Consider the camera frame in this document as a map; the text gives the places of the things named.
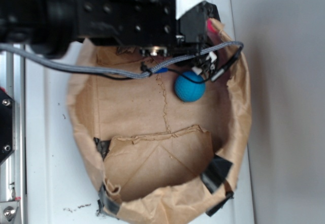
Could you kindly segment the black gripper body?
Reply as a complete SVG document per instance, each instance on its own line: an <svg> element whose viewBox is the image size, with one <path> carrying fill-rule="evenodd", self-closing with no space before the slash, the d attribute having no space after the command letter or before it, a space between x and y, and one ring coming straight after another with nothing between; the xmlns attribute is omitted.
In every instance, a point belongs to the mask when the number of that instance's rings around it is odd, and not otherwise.
<svg viewBox="0 0 325 224"><path fill-rule="evenodd" d="M219 18L206 0L75 0L77 37L96 46L136 47L142 55L197 55L207 22Z"/></svg>

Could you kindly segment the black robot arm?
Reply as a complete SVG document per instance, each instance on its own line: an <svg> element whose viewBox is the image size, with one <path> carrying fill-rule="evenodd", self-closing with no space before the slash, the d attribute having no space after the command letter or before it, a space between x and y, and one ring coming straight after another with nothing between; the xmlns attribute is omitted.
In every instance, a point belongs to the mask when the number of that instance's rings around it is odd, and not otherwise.
<svg viewBox="0 0 325 224"><path fill-rule="evenodd" d="M182 60L206 50L208 19L219 19L206 0L1 0L1 51L47 68L113 80L142 79L118 69L58 62L74 41L96 46L137 48L143 56L179 55Z"/></svg>

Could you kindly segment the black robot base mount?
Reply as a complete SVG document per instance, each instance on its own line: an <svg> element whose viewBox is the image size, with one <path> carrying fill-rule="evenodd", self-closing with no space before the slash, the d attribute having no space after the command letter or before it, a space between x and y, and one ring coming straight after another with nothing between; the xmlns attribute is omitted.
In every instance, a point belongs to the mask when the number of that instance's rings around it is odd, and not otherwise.
<svg viewBox="0 0 325 224"><path fill-rule="evenodd" d="M14 100L1 87L1 165L16 150Z"/></svg>

